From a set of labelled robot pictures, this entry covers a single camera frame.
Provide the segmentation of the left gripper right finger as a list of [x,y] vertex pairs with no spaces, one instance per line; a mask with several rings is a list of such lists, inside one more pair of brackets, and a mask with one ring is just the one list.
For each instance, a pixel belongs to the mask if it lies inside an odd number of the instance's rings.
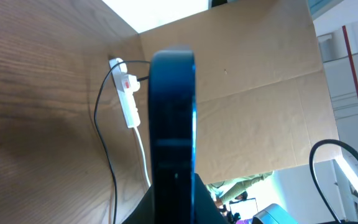
[[198,174],[195,174],[194,206],[196,224],[227,224]]

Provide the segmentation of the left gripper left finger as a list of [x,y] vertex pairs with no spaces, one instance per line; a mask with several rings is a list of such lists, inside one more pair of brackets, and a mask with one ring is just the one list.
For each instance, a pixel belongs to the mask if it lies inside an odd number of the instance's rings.
[[122,224],[153,224],[153,185]]

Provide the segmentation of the blue screen Galaxy smartphone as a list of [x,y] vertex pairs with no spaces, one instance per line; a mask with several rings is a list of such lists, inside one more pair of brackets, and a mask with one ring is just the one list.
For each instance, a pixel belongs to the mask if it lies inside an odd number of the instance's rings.
[[155,222],[193,223],[197,109],[192,50],[155,53],[148,107]]

